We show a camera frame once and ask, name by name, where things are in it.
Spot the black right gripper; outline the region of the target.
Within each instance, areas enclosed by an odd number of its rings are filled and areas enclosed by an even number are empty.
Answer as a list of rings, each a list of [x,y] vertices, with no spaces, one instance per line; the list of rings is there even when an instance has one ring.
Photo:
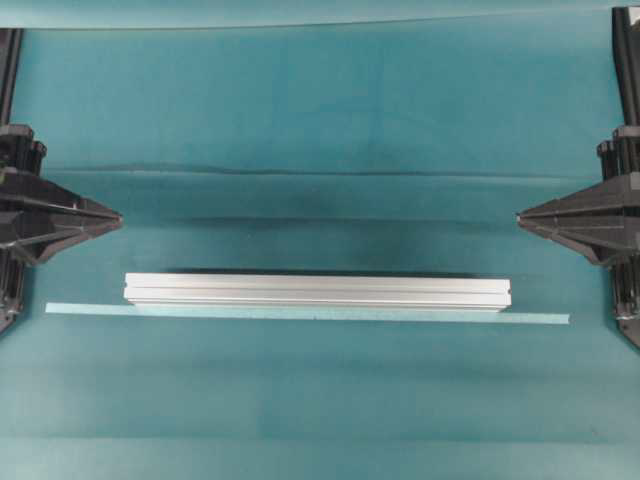
[[[584,256],[594,265],[609,266],[639,252],[639,174],[629,173],[600,182],[562,199],[553,199],[519,212],[518,226],[538,237],[564,244],[554,219],[568,216],[563,230],[590,248]]]

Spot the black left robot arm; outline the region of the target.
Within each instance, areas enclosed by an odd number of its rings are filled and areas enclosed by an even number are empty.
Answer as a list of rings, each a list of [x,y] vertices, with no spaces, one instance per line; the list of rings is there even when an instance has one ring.
[[[28,267],[115,231],[122,216],[40,175],[47,150],[27,125],[1,127],[1,330],[23,309]]]

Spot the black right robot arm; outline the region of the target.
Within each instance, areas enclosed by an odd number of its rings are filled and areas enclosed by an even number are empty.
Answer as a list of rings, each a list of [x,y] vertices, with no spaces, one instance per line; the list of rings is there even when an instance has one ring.
[[[517,214],[518,225],[584,256],[611,274],[618,328],[639,336],[639,128],[600,143],[603,180]]]

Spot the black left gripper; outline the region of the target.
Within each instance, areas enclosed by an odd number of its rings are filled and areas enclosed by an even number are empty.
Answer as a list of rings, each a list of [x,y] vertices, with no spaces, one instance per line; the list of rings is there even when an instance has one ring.
[[[74,234],[74,214],[86,220]],[[78,197],[35,174],[13,167],[1,170],[1,248],[35,266],[70,245],[111,233],[122,215],[94,200]]]

